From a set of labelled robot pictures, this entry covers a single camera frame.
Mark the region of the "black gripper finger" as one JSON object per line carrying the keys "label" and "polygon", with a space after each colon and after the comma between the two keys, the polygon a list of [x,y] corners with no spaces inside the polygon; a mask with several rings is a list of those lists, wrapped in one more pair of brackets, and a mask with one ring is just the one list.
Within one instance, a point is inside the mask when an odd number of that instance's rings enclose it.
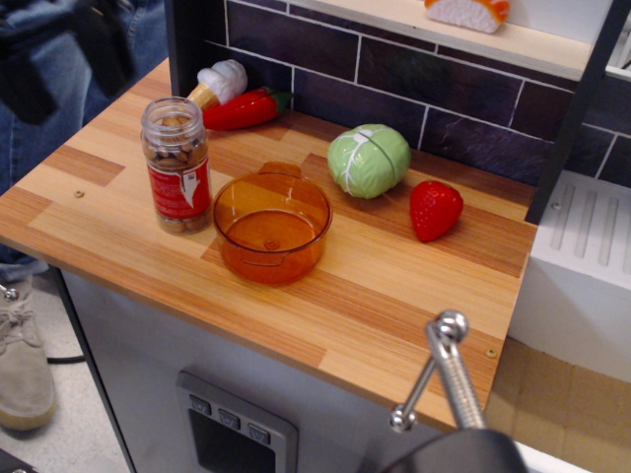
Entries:
{"label": "black gripper finger", "polygon": [[1,37],[1,102],[23,122],[40,125],[57,110],[30,54],[10,37]]}
{"label": "black gripper finger", "polygon": [[134,75],[123,24],[108,1],[77,1],[69,25],[103,93],[120,94]]}

